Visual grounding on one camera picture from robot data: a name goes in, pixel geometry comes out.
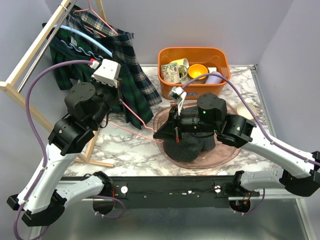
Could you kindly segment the grey dotted skirt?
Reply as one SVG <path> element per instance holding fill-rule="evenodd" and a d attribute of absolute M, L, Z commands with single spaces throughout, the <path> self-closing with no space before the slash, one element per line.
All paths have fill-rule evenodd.
<path fill-rule="evenodd" d="M 201 152 L 208 152 L 216 147 L 212 132 L 182 132 L 179 143 L 164 140 L 164 152 L 176 162 L 191 163 Z"/>

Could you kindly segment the dark green plaid skirt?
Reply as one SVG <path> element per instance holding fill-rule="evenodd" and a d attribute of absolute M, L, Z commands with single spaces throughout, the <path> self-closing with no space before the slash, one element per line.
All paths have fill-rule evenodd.
<path fill-rule="evenodd" d="M 53 64 L 71 60 L 95 59 L 70 50 L 62 43 L 58 43 L 57 37 L 54 37 L 51 41 L 49 50 Z M 147 101 L 144 100 L 138 92 L 133 90 L 133 85 L 128 81 L 130 79 L 129 72 L 124 69 L 124 65 L 121 64 L 120 60 L 116 59 L 115 56 L 113 56 L 112 59 L 104 59 L 115 61 L 121 65 L 119 73 L 120 98 L 124 102 L 119 102 L 122 107 L 121 112 L 124 113 L 126 122 L 140 129 L 143 123 L 148 123 L 153 118 L 151 106 L 147 105 Z"/>

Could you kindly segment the light blue plastic hanger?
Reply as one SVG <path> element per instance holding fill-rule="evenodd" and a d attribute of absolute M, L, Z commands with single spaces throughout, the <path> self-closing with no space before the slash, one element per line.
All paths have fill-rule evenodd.
<path fill-rule="evenodd" d="M 84 56 L 101 61 L 113 58 L 113 54 L 108 48 L 88 34 L 70 26 L 61 25 L 55 37 L 57 37 L 58 43 Z"/>

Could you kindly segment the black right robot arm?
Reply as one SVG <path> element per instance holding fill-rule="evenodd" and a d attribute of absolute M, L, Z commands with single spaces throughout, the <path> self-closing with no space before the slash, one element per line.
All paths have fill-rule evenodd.
<path fill-rule="evenodd" d="M 241 196 L 257 189 L 286 189 L 300 197 L 309 197 L 320 187 L 320 153 L 308 153 L 269 135 L 256 121 L 227 112 L 227 103 L 213 93 L 201 95 L 196 107 L 183 108 L 180 101 L 171 107 L 167 121 L 153 134 L 164 142 L 181 143 L 184 137 L 216 137 L 217 141 L 244 149 L 274 162 L 269 171 L 237 171 L 230 191 Z"/>

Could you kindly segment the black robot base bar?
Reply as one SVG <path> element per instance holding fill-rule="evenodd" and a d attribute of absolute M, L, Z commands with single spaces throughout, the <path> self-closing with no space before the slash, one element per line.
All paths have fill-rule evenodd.
<path fill-rule="evenodd" d="M 229 198 L 258 197 L 234 176 L 112 176 L 101 196 L 116 197 L 128 209 L 228 208 Z"/>

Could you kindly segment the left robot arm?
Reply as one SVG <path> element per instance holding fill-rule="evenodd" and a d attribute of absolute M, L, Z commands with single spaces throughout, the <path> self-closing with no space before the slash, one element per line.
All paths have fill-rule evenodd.
<path fill-rule="evenodd" d="M 40 163 L 23 191 L 7 199 L 14 211 L 22 208 L 22 221 L 28 227 L 53 224 L 69 205 L 85 198 L 112 196 L 112 180 L 101 171 L 70 187 L 58 187 L 58 183 L 117 101 L 116 88 L 102 83 L 83 82 L 71 88 L 64 99 L 67 114 L 56 122 L 48 137 L 46 165 Z"/>

